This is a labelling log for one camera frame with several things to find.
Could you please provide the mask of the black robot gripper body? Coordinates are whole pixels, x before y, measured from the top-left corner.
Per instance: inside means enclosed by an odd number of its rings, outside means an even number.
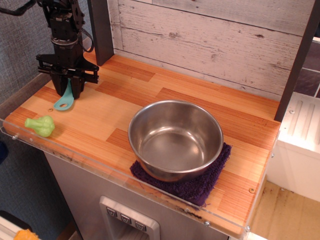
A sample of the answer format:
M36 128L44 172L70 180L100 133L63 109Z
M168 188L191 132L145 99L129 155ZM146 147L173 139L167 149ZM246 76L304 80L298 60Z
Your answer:
M53 39L54 53L39 54L38 71L48 74L51 72L67 72L69 79L80 77L84 82L98 83L99 67L84 58L83 45L78 40Z

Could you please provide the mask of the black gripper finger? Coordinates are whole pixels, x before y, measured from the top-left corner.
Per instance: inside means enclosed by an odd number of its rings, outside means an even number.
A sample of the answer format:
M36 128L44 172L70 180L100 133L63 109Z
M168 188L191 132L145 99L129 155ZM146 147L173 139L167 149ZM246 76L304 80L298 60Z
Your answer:
M68 80L69 80L68 72L67 71L62 71L62 72L51 71L50 76L57 94L59 96L63 96L68 85Z
M74 76L71 78L71 90L72 90L72 95L75 100L77 100L81 92L84 90L85 86L85 81L78 76Z

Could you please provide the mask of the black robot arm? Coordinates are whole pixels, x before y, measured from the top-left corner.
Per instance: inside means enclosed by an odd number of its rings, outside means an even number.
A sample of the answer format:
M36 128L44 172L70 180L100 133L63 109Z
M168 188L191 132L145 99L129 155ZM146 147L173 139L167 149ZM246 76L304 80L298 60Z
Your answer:
M70 84L73 98L78 99L86 82L96 84L99 79L99 67L84 58L84 52L94 50L94 43L89 49L83 44L83 35L93 39L83 29L85 14L77 0L38 0L37 4L51 29L54 49L53 54L36 56L38 71L50 75L58 95L63 96Z

